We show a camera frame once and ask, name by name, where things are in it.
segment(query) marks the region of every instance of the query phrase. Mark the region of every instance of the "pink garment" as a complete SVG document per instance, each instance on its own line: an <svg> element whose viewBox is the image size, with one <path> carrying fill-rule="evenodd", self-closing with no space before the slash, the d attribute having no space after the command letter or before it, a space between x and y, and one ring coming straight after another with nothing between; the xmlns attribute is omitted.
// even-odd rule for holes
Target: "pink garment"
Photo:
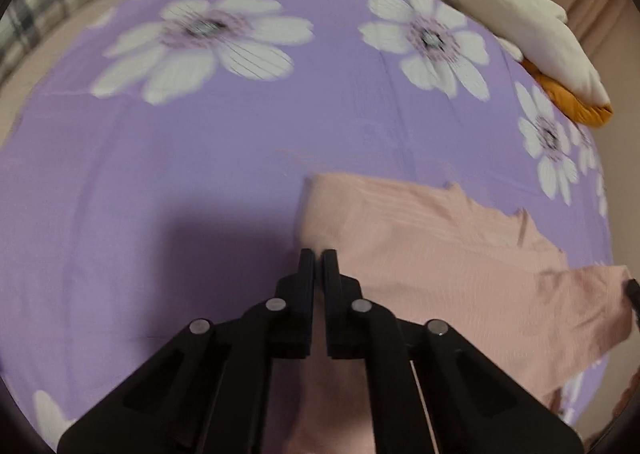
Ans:
<svg viewBox="0 0 640 454"><path fill-rule="evenodd" d="M626 267L569 270L526 211L483 207L459 185L317 176L300 240L336 248L340 271L398 318L449 322L545 404L631 332ZM326 357L321 302L315 311L287 453L373 454L364 364Z"/></svg>

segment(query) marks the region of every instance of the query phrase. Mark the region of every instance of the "silver screw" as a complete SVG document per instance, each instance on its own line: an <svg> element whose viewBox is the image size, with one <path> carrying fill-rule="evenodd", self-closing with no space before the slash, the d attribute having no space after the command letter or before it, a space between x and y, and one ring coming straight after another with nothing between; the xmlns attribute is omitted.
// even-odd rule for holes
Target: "silver screw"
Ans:
<svg viewBox="0 0 640 454"><path fill-rule="evenodd" d="M282 311L287 307L287 302L284 299L274 297L269 299L265 306L269 311Z"/></svg>
<svg viewBox="0 0 640 454"><path fill-rule="evenodd" d="M429 321L427 329L434 335L444 335L444 333L449 331L449 326L444 320L435 319Z"/></svg>
<svg viewBox="0 0 640 454"><path fill-rule="evenodd" d="M356 299L351 303L351 309L358 313L366 313L367 311L370 311L372 307L373 304L367 299Z"/></svg>
<svg viewBox="0 0 640 454"><path fill-rule="evenodd" d="M203 335L211 328L211 324L204 319L194 320L189 324L189 331L194 335Z"/></svg>

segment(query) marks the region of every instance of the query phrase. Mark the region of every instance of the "wall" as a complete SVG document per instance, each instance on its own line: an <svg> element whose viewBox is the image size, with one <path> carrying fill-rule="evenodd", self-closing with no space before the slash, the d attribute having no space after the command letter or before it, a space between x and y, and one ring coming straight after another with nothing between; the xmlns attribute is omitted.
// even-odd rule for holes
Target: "wall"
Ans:
<svg viewBox="0 0 640 454"><path fill-rule="evenodd" d="M614 108L611 121L593 131L605 173L614 258L640 278L640 13L633 3L591 59ZM640 334L635 330L612 352L604 382L577 424L583 437L610 420L639 366Z"/></svg>

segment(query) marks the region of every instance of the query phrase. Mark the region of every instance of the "mattress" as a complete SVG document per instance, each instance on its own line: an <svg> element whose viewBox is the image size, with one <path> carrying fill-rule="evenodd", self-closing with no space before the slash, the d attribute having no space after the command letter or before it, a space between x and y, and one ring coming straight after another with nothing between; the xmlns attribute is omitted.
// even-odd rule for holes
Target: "mattress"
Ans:
<svg viewBox="0 0 640 454"><path fill-rule="evenodd" d="M35 87L0 153L2 377L52 446L192 319L236 318L271 296L295 269L317 172L456 182L483 205L526 208L572 268L611 262L590 134L438 0L104 10ZM439 27L415 25L415 12ZM438 68L438 88L417 57L447 41L464 60ZM567 386L568 422L605 364ZM273 452L296 406L290 366L278 368Z"/></svg>

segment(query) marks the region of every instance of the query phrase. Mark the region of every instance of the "bed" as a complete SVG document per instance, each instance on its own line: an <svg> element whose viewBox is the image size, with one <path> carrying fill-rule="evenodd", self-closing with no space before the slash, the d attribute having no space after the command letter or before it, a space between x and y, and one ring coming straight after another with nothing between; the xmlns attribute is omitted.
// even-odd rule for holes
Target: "bed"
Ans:
<svg viewBox="0 0 640 454"><path fill-rule="evenodd" d="M469 42L446 90L417 46L367 41L407 9ZM69 15L0 92L2 379L51 447L185 323L270 296L316 172L456 182L525 207L571 267L612 261L590 134L543 112L574 167L541 173L519 130L545 109L534 81L438 0L93 0ZM567 423L605 367L565 386ZM294 367L275 378L268 452L296 411Z"/></svg>

